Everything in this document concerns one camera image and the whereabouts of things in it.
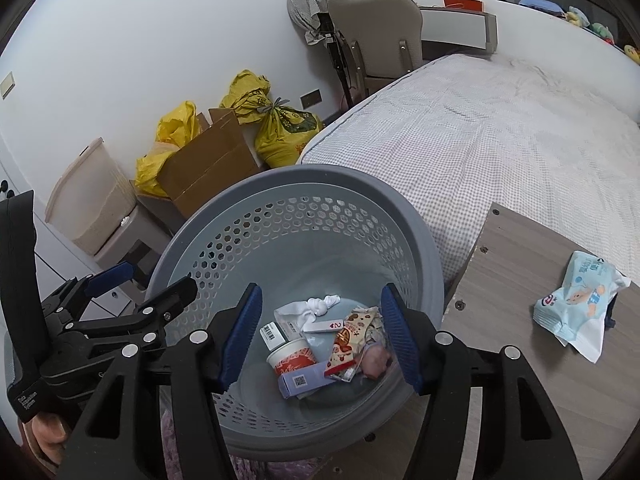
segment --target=wooden board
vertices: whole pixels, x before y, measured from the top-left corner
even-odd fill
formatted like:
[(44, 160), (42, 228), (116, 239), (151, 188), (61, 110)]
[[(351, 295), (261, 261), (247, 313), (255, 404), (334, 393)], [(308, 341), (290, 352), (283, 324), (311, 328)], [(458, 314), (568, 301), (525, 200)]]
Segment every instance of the wooden board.
[[(442, 330), (466, 345), (498, 351), (518, 346), (552, 399), (572, 441), (584, 480), (599, 478), (640, 418), (640, 289), (620, 293), (617, 325), (605, 334), (596, 364), (532, 320), (533, 304), (561, 285), (571, 254), (581, 248), (500, 205), (492, 205), (446, 307)], [(455, 307), (465, 303), (463, 310)], [(474, 388), (458, 480), (470, 479), (478, 448), (481, 390)], [(317, 480), (397, 480), (404, 475), (426, 399), (412, 397), (372, 442), (358, 442), (326, 462)]]

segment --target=mattress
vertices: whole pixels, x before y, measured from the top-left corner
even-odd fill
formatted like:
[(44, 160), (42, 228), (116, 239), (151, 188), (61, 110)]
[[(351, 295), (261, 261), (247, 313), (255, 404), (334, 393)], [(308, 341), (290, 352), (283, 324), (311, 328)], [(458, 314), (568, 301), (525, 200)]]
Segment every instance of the mattress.
[(331, 124), (299, 163), (348, 166), (398, 190), (429, 226), (446, 282), (492, 202), (640, 279), (638, 125), (523, 61), (429, 63)]

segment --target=dark wall outlet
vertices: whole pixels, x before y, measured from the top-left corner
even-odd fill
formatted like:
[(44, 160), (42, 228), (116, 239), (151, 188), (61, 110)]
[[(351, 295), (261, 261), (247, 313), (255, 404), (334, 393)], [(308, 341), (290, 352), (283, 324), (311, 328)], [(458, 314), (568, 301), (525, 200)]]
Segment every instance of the dark wall outlet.
[(303, 95), (300, 98), (300, 102), (302, 103), (302, 109), (306, 110), (310, 106), (317, 105), (322, 102), (322, 96), (320, 95), (319, 90), (314, 90), (313, 92), (308, 93), (307, 95)]

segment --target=red object on desk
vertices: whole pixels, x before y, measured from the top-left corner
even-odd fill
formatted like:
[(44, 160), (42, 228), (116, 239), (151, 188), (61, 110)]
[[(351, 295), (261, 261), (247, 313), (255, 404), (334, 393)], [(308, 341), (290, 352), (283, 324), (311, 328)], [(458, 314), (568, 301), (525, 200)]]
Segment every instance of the red object on desk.
[(477, 12), (484, 12), (484, 3), (480, 0), (444, 0), (444, 6), (452, 7), (453, 9), (476, 10)]

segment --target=gray plastic basket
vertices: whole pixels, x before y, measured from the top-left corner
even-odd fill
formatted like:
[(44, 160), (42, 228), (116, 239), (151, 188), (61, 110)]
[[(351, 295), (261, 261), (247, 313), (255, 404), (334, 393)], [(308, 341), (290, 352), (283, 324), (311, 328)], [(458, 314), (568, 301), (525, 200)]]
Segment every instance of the gray plastic basket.
[[(166, 326), (169, 344), (234, 306), (249, 282), (263, 291), (260, 326), (273, 320), (277, 307), (326, 294), (353, 300), (344, 302), (346, 311), (334, 306), (332, 319), (355, 303), (379, 304), (388, 282), (436, 328), (442, 320), (442, 270), (424, 221), (387, 184), (340, 166), (271, 170), (222, 192), (174, 237), (148, 294), (188, 273), (200, 292)], [(321, 337), (330, 349), (333, 335)], [(334, 452), (382, 425), (412, 391), (394, 363), (379, 381), (360, 376), (303, 400), (284, 400), (268, 353), (256, 333), (240, 379), (215, 396), (231, 454), (284, 461)]]

